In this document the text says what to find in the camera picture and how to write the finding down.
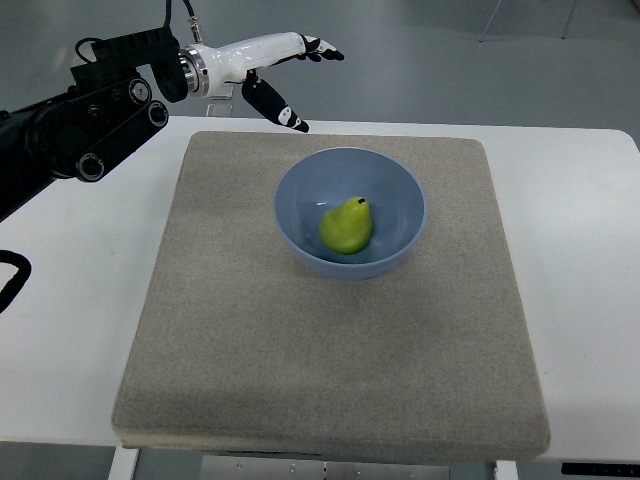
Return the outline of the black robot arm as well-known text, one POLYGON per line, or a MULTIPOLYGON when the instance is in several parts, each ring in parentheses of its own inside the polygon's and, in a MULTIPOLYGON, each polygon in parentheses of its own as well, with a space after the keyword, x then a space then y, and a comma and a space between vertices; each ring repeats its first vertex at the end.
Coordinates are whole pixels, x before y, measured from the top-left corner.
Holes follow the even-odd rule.
POLYGON ((1 217, 58 179, 101 180, 169 120, 186 98, 179 43, 167 26, 94 39, 65 93, 1 113, 1 217))

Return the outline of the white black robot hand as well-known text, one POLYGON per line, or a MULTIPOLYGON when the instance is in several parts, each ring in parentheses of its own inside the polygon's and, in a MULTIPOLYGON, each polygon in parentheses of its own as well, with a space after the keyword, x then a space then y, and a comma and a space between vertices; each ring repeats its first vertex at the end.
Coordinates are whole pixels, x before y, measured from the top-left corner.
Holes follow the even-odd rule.
POLYGON ((223 47, 202 43, 180 51, 188 92, 212 98, 227 84, 239 84, 244 100, 270 122, 308 132, 302 120, 265 80, 259 71, 290 60, 342 61, 344 55, 325 40, 296 32, 275 33, 235 42, 223 47))

